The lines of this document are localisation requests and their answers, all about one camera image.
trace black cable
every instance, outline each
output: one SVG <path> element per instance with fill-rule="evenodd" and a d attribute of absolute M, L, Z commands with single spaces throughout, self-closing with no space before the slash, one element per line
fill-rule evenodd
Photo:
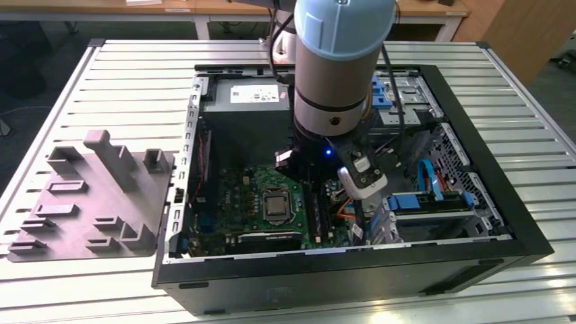
<path fill-rule="evenodd" d="M 252 29 L 251 29 L 251 36 L 252 36 L 253 31 L 256 30 L 256 27 L 257 27 L 259 24 L 260 24 L 260 22 L 257 22 L 257 23 L 253 24 L 253 27 L 252 27 Z"/>
<path fill-rule="evenodd" d="M 392 64 L 389 63 L 387 46 L 384 44 L 381 45 L 381 55 L 384 56 L 384 63 L 387 64 L 389 86 L 392 87 L 392 92 L 395 93 L 395 106 L 397 109 L 397 119 L 400 121 L 400 133 L 399 133 L 397 146 L 396 146 L 396 154 L 400 156 L 403 143 L 404 143 L 404 132 L 405 132 L 404 108 L 403 108 L 403 99 L 400 98 L 400 93 L 397 91 L 397 86 L 396 86 L 395 71 L 392 69 Z"/>
<path fill-rule="evenodd" d="M 269 70 L 272 71 L 273 78 L 280 83 L 284 83 L 284 77 L 280 76 L 279 73 L 277 73 L 277 71 L 276 71 L 276 65 L 273 63 L 273 45 L 276 43 L 276 40 L 280 37 L 281 32 L 284 31 L 285 27 L 288 26 L 288 24 L 292 22 L 293 19 L 295 19 L 295 14 L 292 13 L 289 15 L 287 21 L 280 25 L 279 30 L 276 31 L 276 33 L 273 34 L 272 39 L 269 40 L 269 49 L 268 49 Z"/>
<path fill-rule="evenodd" d="M 397 4 L 397 1 L 396 1 L 396 24 L 400 23 L 400 17 L 401 17 L 400 5 Z"/>
<path fill-rule="evenodd" d="M 276 23 L 276 13 L 279 10 L 275 10 L 273 13 L 269 15 L 269 25 L 268 25 L 268 41 L 271 41 L 273 36 L 273 26 Z"/>

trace blue latch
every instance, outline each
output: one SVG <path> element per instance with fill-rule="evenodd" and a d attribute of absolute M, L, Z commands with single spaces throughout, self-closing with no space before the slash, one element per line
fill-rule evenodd
<path fill-rule="evenodd" d="M 397 200 L 395 196 L 388 197 L 388 207 L 391 211 L 397 210 Z"/>
<path fill-rule="evenodd" d="M 395 198 L 400 209 L 420 209 L 420 203 L 415 194 L 397 194 Z"/>
<path fill-rule="evenodd" d="M 467 202 L 468 208 L 473 209 L 475 205 L 476 205 L 475 196 L 468 191 L 465 191 L 461 194 L 461 198 L 464 198 L 464 201 Z"/>

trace wire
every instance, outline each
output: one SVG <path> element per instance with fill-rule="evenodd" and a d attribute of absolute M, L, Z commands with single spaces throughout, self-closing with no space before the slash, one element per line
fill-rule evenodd
<path fill-rule="evenodd" d="M 352 214 L 340 214 L 339 218 L 356 219 L 356 216 L 353 216 Z"/>
<path fill-rule="evenodd" d="M 287 21 L 284 21 L 284 23 L 280 25 L 280 28 L 276 30 L 276 33 L 273 34 L 273 37 L 269 40 L 269 48 L 268 48 L 269 70 L 272 71 L 273 78 L 280 83 L 284 83 L 284 77 L 280 76 L 277 71 L 276 71 L 276 65 L 273 63 L 273 45 L 276 44 L 276 40 L 280 37 L 280 33 L 284 31 L 285 27 L 288 26 L 288 24 L 292 22 L 293 19 L 295 19 L 295 14 L 292 13 L 289 15 Z"/>
<path fill-rule="evenodd" d="M 395 93 L 395 106 L 397 109 L 397 119 L 400 121 L 400 133 L 399 133 L 399 139 L 397 139 L 397 156 L 401 154 L 401 148 L 403 148 L 403 142 L 404 142 L 404 132 L 405 132 L 405 124 L 404 124 L 404 108 L 403 108 L 403 99 L 400 98 L 400 93 L 397 91 L 396 86 L 396 78 L 395 78 L 395 71 L 392 69 L 392 64 L 389 63 L 389 56 L 387 51 L 387 46 L 381 45 L 381 55 L 384 56 L 384 63 L 387 64 L 388 69 L 388 77 L 389 77 L 389 85 L 392 87 L 392 92 Z"/>
<path fill-rule="evenodd" d="M 199 155 L 200 155 L 200 172 L 201 172 L 201 174 L 200 174 L 200 182 L 197 183 L 197 186 L 196 186 L 195 195 L 192 196 L 192 199 L 189 200 L 192 203 L 196 200 L 196 196 L 199 195 L 201 184 L 204 183 L 204 148 L 203 148 L 203 144 L 201 144 L 200 132 L 197 133 L 197 150 L 199 150 Z"/>
<path fill-rule="evenodd" d="M 271 13 L 269 15 L 269 24 L 268 24 L 268 42 L 272 41 L 272 37 L 273 37 L 273 26 L 276 23 L 276 13 L 279 12 L 279 10 L 275 9 L 273 13 Z"/>
<path fill-rule="evenodd" d="M 345 205 L 348 205 L 348 204 L 351 203 L 351 201 L 352 201 L 352 198 L 348 198 L 347 201 L 344 202 L 344 205 L 340 207 L 339 212 L 336 213 L 336 216 L 337 216 L 339 218 L 356 219 L 356 216 L 355 216 L 355 215 L 352 215 L 352 214 L 347 214 L 347 213 L 343 213 L 343 212 L 344 212 Z"/>
<path fill-rule="evenodd" d="M 364 110 L 364 113 L 361 114 L 361 119 L 368 118 L 371 111 L 372 111 L 372 83 L 369 84 L 369 88 L 368 88 L 367 109 Z"/>
<path fill-rule="evenodd" d="M 441 189 L 445 191 L 445 190 L 449 190 L 449 187 L 448 187 L 448 183 L 447 183 L 447 180 L 444 179 L 444 177 L 441 176 L 441 173 L 440 173 L 440 171 L 439 170 L 436 170 L 436 176 L 439 177 L 439 181 L 440 181 L 440 186 L 441 186 Z"/>
<path fill-rule="evenodd" d="M 9 113 L 13 113 L 15 111 L 20 111 L 20 110 L 24 110 L 24 109 L 36 109 L 36 108 L 52 109 L 52 107 L 49 107 L 49 106 L 27 106 L 27 107 L 19 107 L 19 108 L 15 108 L 15 109 L 12 109 L 9 111 L 5 111 L 4 113 L 0 113 L 0 116 L 8 115 Z"/>
<path fill-rule="evenodd" d="M 252 36 L 253 31 L 256 30 L 256 27 L 257 27 L 259 24 L 260 24 L 260 22 L 256 22 L 256 23 L 253 24 L 253 27 L 252 27 L 252 29 L 251 29 L 251 36 Z"/>
<path fill-rule="evenodd" d="M 400 5 L 397 4 L 397 1 L 396 1 L 396 24 L 400 23 L 400 17 L 401 17 Z"/>
<path fill-rule="evenodd" d="M 9 111 L 5 111 L 4 113 L 0 113 L 0 116 L 8 115 L 9 113 L 13 113 L 15 111 L 20 111 L 20 110 L 25 110 L 25 109 L 36 109 L 36 108 L 47 108 L 47 109 L 52 109 L 52 107 L 49 106 L 27 106 L 27 107 L 19 107 L 15 108 Z M 0 138 L 7 138 L 9 134 L 4 134 L 4 131 L 1 130 L 1 126 L 0 126 Z"/>

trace white table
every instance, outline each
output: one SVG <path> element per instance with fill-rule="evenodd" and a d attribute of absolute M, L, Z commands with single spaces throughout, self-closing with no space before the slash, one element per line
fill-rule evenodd
<path fill-rule="evenodd" d="M 396 64 L 436 64 L 556 253 L 459 294 L 235 315 L 256 323 L 568 323 L 576 315 L 575 145 L 491 50 L 389 43 Z M 0 198 L 0 258 L 35 206 L 55 145 L 105 128 L 131 152 L 177 153 L 197 63 L 265 63 L 255 41 L 109 40 L 89 47 Z M 151 288 L 153 257 L 13 264 L 0 259 L 0 323 L 197 320 Z M 217 323 L 237 323 L 224 317 Z"/>

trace floor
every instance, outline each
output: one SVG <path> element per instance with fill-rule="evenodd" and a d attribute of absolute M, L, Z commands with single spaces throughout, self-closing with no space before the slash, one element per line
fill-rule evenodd
<path fill-rule="evenodd" d="M 209 28 L 213 39 L 257 39 L 267 32 L 265 23 L 243 23 L 237 26 L 211 23 Z M 92 38 L 196 39 L 193 25 L 187 22 L 80 22 L 75 35 L 68 34 L 64 24 L 59 22 L 44 22 L 43 29 L 53 47 L 51 54 L 36 62 L 47 81 L 44 92 L 24 101 L 15 100 L 0 92 L 0 117 L 15 130 L 9 139 L 0 138 L 0 194 L 43 125 L 49 107 L 57 100 L 88 41 Z M 572 140 L 576 140 L 575 85 L 576 74 L 560 70 L 549 63 L 529 87 Z M 19 107 L 31 108 L 3 115 Z"/>

